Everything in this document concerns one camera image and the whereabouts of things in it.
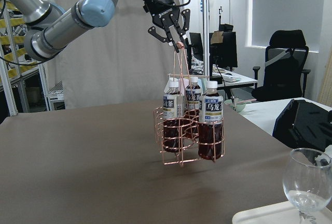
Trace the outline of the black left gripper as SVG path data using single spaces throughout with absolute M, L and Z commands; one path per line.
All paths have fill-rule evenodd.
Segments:
M 178 7 L 175 7 L 174 0 L 143 0 L 146 12 L 150 12 L 152 16 L 152 22 L 154 25 L 164 29 L 169 45 L 174 47 L 175 52 L 179 52 L 177 44 L 172 36 L 171 27 L 174 26 L 180 42 L 183 43 L 184 48 L 187 48 L 186 44 L 186 32 L 189 30 L 190 23 L 190 9 L 184 9 L 179 11 Z M 179 15 L 183 17 L 183 26 L 180 27 L 178 19 Z

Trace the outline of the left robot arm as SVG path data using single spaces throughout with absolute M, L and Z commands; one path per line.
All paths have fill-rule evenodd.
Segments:
M 28 32 L 24 39 L 27 54 L 40 62 L 53 59 L 72 41 L 95 27 L 108 25 L 118 0 L 79 0 L 67 11 L 47 0 L 9 0 L 23 14 Z M 183 43 L 189 30 L 190 10 L 174 0 L 143 0 L 154 26 L 148 32 L 178 51 L 170 28 Z

